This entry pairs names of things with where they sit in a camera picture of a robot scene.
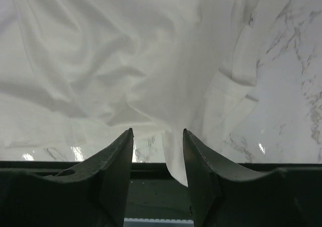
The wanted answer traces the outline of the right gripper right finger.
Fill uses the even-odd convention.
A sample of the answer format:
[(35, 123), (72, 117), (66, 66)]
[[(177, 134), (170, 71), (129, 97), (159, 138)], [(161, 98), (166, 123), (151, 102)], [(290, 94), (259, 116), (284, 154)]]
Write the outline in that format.
[(237, 164), (183, 131), (194, 226), (321, 226), (321, 165)]

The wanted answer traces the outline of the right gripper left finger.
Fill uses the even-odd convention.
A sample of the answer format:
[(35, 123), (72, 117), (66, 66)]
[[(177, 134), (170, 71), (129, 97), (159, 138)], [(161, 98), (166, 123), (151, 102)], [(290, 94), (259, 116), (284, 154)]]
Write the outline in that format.
[(56, 175), (1, 169), (1, 226), (123, 226), (133, 131)]

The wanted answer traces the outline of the white t shirt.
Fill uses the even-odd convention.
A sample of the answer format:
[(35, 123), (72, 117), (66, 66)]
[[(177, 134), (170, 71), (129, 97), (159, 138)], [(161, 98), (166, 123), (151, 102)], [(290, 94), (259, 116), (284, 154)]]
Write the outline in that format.
[(182, 131), (215, 147), (256, 106), (236, 62), (259, 0), (1, 0), (1, 160), (78, 161), (132, 128), (187, 184)]

